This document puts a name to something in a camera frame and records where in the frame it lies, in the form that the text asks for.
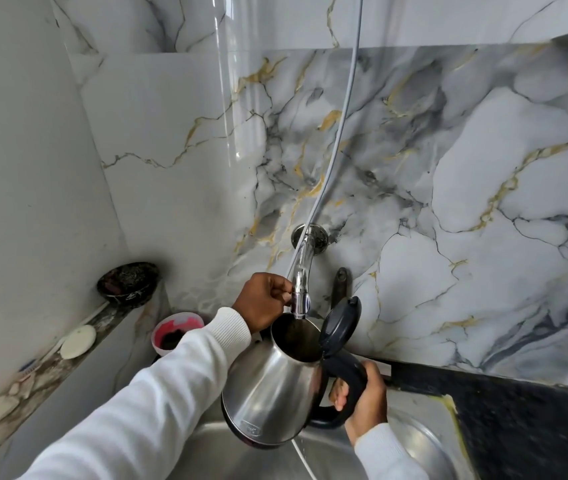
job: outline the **electric kettle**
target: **electric kettle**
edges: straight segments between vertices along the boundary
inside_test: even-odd
[[[251,344],[231,365],[222,411],[232,432],[257,448],[276,448],[305,426],[339,428],[366,388],[366,369],[342,349],[357,327],[359,298],[343,298],[319,330],[283,314],[270,337]],[[348,384],[346,406],[320,406],[328,374]]]

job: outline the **black kettle handle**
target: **black kettle handle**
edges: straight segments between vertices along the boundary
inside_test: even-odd
[[[311,411],[308,424],[322,429],[339,428],[355,411],[359,396],[366,389],[368,381],[366,369],[359,360],[345,350],[340,350],[335,355],[325,358],[323,366],[329,374],[343,379],[348,384],[346,405],[341,411],[337,411],[333,406],[315,406]]]

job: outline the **kettle logo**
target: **kettle logo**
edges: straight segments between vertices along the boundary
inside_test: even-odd
[[[242,419],[242,426],[244,427],[244,431],[251,436],[260,436],[262,434],[262,428],[255,426],[254,424],[249,423]]]

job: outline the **white sleeve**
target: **white sleeve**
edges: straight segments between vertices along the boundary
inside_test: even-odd
[[[212,322],[186,333],[174,351],[46,448],[21,478],[166,478],[250,342],[240,314],[221,308]]]
[[[360,436],[355,454],[368,480],[428,480],[428,474],[408,455],[388,423],[378,424]]]

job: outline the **sink basin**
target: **sink basin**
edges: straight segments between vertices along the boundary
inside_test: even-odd
[[[463,458],[455,422],[440,400],[395,390],[388,390],[387,399],[392,430],[428,472],[430,480],[474,478]],[[297,442],[318,479],[366,480],[344,428],[305,428]],[[291,443],[274,450],[259,450],[242,443],[226,426],[217,400],[202,416],[168,478],[290,480],[309,476]]]

